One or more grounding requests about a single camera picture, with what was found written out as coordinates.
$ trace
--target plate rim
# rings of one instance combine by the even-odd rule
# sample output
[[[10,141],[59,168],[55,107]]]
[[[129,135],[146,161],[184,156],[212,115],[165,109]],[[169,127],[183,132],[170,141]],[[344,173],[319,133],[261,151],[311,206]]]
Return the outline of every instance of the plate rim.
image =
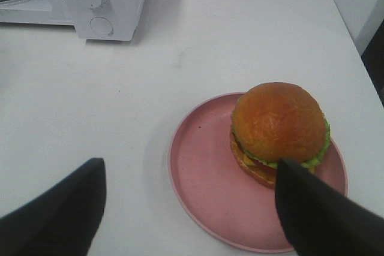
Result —
[[[171,185],[172,185],[172,189],[173,189],[173,192],[175,193],[176,195],[176,198],[178,199],[180,205],[183,207],[183,209],[186,211],[186,213],[189,215],[189,217],[202,229],[204,230],[206,233],[209,233],[210,235],[216,237],[217,239],[223,241],[224,243],[226,244],[230,244],[232,246],[235,246],[237,248],[241,248],[243,250],[246,250],[246,251],[251,251],[251,252],[260,252],[260,253],[268,253],[268,254],[271,254],[271,253],[284,253],[284,252],[291,252],[291,251],[294,251],[294,247],[291,245],[291,247],[289,248],[283,248],[283,249],[262,249],[262,248],[252,248],[252,247],[249,247],[249,246],[245,246],[245,245],[242,245],[242,244],[238,244],[234,241],[231,241],[223,236],[220,236],[219,234],[217,234],[216,232],[212,231],[211,229],[209,229],[204,223],[202,223],[200,220],[197,219],[197,217],[189,210],[189,208],[187,207],[187,205],[184,203],[184,201],[182,200],[182,197],[180,196],[177,188],[176,188],[176,185],[175,185],[175,180],[174,180],[174,177],[173,177],[173,173],[172,173],[172,169],[171,169],[171,154],[172,154],[172,147],[173,147],[173,144],[175,142],[175,138],[181,128],[181,126],[185,123],[185,121],[190,117],[190,115],[192,115],[198,108],[200,108],[201,106],[204,106],[205,104],[213,101],[213,100],[216,100],[218,98],[222,98],[222,97],[229,97],[229,96],[233,96],[233,95],[236,95],[236,94],[239,94],[239,95],[243,95],[245,94],[246,92],[242,92],[242,91],[239,91],[239,92],[229,92],[229,93],[225,93],[225,94],[221,94],[221,95],[217,95],[217,96],[214,96],[214,97],[211,97],[203,102],[201,102],[200,104],[198,104],[197,106],[195,106],[194,108],[192,108],[182,119],[181,121],[179,122],[178,126],[175,128],[174,132],[173,132],[173,135],[172,135],[172,139],[171,139],[171,142],[170,142],[170,145],[169,145],[169,149],[168,149],[168,160],[167,160],[167,164],[168,164],[168,174],[169,174],[169,178],[170,178],[170,181],[171,181]],[[340,157],[341,159],[341,166],[343,168],[343,173],[344,173],[344,195],[346,196],[347,193],[348,193],[348,178],[347,178],[347,170],[346,170],[346,166],[345,166],[345,163],[344,163],[344,159],[343,159],[343,156],[341,155],[340,153],[340,150],[339,148],[337,147],[337,145],[335,144],[335,141],[333,140],[333,138],[331,137],[331,142],[332,142],[332,145],[335,147],[335,150],[337,151],[337,154],[338,156]]]

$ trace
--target white tabletop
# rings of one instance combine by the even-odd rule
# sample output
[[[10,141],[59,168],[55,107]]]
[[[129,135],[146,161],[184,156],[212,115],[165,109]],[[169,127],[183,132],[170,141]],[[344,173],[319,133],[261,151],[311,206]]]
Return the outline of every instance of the white tabletop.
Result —
[[[104,157],[91,256],[254,255],[184,212],[167,152],[193,107],[262,82],[296,83],[318,100],[349,197],[384,216],[384,110],[332,0],[146,0],[131,43],[1,25],[0,48],[0,214]]]

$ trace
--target hamburger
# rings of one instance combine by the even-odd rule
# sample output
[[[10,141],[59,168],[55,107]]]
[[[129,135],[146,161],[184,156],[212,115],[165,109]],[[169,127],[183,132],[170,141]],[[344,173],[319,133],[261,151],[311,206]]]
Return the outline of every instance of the hamburger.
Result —
[[[231,118],[233,156],[246,173],[270,188],[280,159],[294,159],[313,172],[331,143],[317,101],[294,84],[255,86],[238,99]]]

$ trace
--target black object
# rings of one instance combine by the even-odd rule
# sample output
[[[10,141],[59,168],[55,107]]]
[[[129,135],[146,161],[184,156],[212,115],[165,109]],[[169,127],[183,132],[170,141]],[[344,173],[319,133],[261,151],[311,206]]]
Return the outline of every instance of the black object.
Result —
[[[300,256],[384,255],[384,219],[291,159],[279,162],[275,204],[287,240]]]
[[[35,200],[0,218],[0,255],[86,255],[105,202],[104,160],[93,158]]]

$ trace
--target pink plate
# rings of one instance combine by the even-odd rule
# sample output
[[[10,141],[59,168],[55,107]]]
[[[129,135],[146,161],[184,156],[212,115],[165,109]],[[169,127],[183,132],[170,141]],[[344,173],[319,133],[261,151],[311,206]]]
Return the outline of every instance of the pink plate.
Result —
[[[207,100],[181,122],[169,151],[173,189],[192,219],[222,241],[255,252],[292,251],[274,190],[243,172],[230,151],[230,114],[241,95]],[[315,175],[346,194],[346,170],[333,141]]]

